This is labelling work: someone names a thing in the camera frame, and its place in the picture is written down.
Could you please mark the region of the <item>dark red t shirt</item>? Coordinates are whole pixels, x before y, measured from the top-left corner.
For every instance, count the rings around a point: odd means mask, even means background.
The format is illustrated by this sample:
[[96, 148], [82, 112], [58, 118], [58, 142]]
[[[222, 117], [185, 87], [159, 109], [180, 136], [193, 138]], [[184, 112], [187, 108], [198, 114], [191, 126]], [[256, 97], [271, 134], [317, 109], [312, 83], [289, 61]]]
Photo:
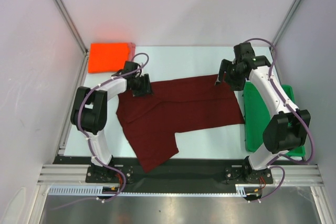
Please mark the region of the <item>dark red t shirt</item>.
[[216, 80], [214, 74], [158, 81], [152, 94], [118, 95], [116, 115], [144, 172], [179, 152], [176, 133], [245, 123], [230, 86]]

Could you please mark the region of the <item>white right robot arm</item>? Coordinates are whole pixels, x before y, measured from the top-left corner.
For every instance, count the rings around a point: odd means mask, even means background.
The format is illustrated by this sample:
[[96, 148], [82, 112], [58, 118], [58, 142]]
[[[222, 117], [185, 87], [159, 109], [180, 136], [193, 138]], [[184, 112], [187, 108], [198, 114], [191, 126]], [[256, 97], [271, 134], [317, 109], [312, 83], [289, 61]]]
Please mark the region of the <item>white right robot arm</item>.
[[313, 140], [309, 130], [310, 113], [300, 110], [284, 92], [272, 74], [273, 64], [264, 56], [245, 56], [234, 61], [222, 60], [216, 84], [226, 82], [232, 90], [241, 91], [245, 83], [252, 83], [262, 97], [270, 122], [263, 134], [262, 145], [248, 158], [249, 165], [242, 169], [243, 179], [254, 183], [261, 170], [268, 168], [277, 158], [286, 157], [293, 149], [303, 146], [306, 139]]

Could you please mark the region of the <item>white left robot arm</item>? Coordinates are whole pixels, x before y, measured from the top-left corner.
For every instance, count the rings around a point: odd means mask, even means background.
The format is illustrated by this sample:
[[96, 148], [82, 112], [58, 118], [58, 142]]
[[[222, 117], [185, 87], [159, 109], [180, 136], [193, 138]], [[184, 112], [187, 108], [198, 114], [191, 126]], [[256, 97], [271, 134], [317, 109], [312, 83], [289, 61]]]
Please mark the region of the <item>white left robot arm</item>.
[[110, 166], [112, 154], [108, 149], [104, 127], [108, 119], [108, 101], [130, 91], [134, 97], [152, 93], [150, 78], [143, 74], [144, 64], [127, 61], [123, 69], [94, 88], [79, 87], [73, 102], [70, 121], [88, 142], [91, 162], [99, 166], [97, 176], [104, 182], [115, 178]]

